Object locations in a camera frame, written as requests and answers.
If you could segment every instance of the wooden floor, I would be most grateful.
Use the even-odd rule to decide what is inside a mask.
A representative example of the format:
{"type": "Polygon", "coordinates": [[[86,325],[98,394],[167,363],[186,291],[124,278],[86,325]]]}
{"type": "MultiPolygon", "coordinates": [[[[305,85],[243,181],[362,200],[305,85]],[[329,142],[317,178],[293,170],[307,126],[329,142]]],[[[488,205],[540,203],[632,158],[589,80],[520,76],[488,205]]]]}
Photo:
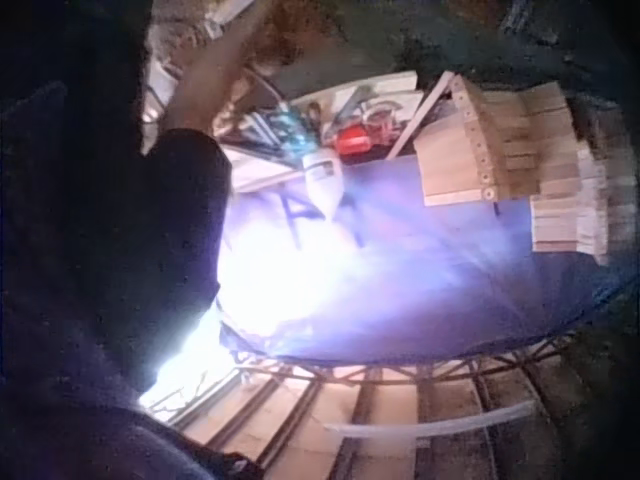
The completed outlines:
{"type": "Polygon", "coordinates": [[[561,345],[475,359],[442,381],[409,378],[431,368],[428,378],[433,379],[460,364],[370,368],[340,383],[332,382],[362,367],[335,369],[327,381],[298,367],[282,375],[253,371],[242,374],[243,380],[213,406],[192,414],[195,419],[182,431],[215,450],[247,455],[270,479],[558,478],[563,462],[593,440],[591,418],[607,404],[612,372],[621,360],[606,345],[577,334],[561,345]],[[525,361],[555,347],[542,360],[525,361]],[[505,362],[514,368],[473,375],[478,365],[487,371],[505,362]],[[529,399],[536,402],[533,416],[429,439],[343,439],[325,428],[428,423],[529,399]]]}

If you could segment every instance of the red object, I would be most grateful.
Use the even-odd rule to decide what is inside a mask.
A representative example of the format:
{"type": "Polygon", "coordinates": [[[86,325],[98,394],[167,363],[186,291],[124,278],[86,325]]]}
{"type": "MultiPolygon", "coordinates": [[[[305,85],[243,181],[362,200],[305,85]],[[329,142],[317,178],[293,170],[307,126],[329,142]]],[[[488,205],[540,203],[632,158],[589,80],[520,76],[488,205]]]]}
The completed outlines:
{"type": "Polygon", "coordinates": [[[373,142],[362,125],[352,125],[338,132],[335,149],[338,155],[353,155],[371,150],[373,142]]]}

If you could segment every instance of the stacked wooden board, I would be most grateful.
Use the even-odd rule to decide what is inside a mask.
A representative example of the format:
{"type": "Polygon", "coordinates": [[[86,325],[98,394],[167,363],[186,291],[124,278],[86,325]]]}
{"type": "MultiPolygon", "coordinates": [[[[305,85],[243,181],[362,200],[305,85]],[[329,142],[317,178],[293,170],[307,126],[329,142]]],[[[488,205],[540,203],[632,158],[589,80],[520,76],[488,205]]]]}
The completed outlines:
{"type": "Polygon", "coordinates": [[[516,92],[484,92],[485,108],[498,130],[511,198],[535,195],[538,185],[538,149],[531,120],[516,92]]]}
{"type": "Polygon", "coordinates": [[[615,104],[570,106],[556,82],[482,92],[458,75],[450,90],[455,108],[414,140],[426,205],[530,197],[535,252],[606,264],[635,244],[635,157],[615,104]]]}
{"type": "MultiPolygon", "coordinates": [[[[636,159],[631,141],[624,126],[620,109],[616,105],[603,107],[584,106],[580,109],[583,121],[585,143],[600,167],[598,185],[606,185],[604,199],[599,198],[598,223],[600,243],[606,244],[606,252],[615,252],[636,247],[637,234],[637,179],[636,159]]],[[[589,193],[591,184],[583,181],[583,196],[589,193]]],[[[602,263],[606,257],[596,257],[602,263]]]]}
{"type": "Polygon", "coordinates": [[[538,154],[540,194],[531,197],[534,252],[575,252],[578,245],[578,139],[566,98],[557,83],[523,92],[538,154]]]}
{"type": "Polygon", "coordinates": [[[586,141],[579,143],[578,169],[581,189],[578,194],[576,251],[593,255],[600,264],[607,263],[608,204],[605,162],[594,156],[586,141]]]}
{"type": "Polygon", "coordinates": [[[537,192],[537,153],[517,94],[486,95],[460,75],[455,110],[414,140],[425,205],[498,201],[537,192]]]}

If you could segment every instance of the bright light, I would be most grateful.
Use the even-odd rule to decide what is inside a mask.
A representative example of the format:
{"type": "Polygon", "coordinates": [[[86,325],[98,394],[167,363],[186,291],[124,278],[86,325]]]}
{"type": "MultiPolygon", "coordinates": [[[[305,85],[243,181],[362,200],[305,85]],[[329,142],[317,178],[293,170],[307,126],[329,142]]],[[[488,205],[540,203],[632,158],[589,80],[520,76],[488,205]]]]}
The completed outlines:
{"type": "Polygon", "coordinates": [[[288,322],[308,318],[336,288],[336,272],[353,250],[335,224],[308,222],[304,249],[268,229],[243,228],[218,263],[220,304],[229,323],[251,335],[271,336],[288,322]]]}
{"type": "MultiPolygon", "coordinates": [[[[220,323],[216,307],[212,307],[200,320],[198,328],[187,338],[182,351],[165,363],[158,372],[156,384],[140,397],[146,408],[162,398],[182,390],[167,402],[166,408],[179,408],[207,386],[212,385],[233,370],[231,354],[219,344],[220,323]]],[[[160,415],[166,419],[171,415],[160,415]]]]}

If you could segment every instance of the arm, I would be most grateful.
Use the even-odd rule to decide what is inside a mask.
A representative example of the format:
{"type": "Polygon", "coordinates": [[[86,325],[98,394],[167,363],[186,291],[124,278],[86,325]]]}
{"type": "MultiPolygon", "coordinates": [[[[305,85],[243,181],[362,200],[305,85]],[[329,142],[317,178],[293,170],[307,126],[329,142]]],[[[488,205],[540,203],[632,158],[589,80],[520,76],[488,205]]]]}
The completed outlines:
{"type": "Polygon", "coordinates": [[[221,38],[206,48],[178,84],[165,112],[163,131],[211,130],[211,122],[228,100],[233,82],[239,77],[253,40],[272,7],[272,0],[257,0],[221,38]]]}

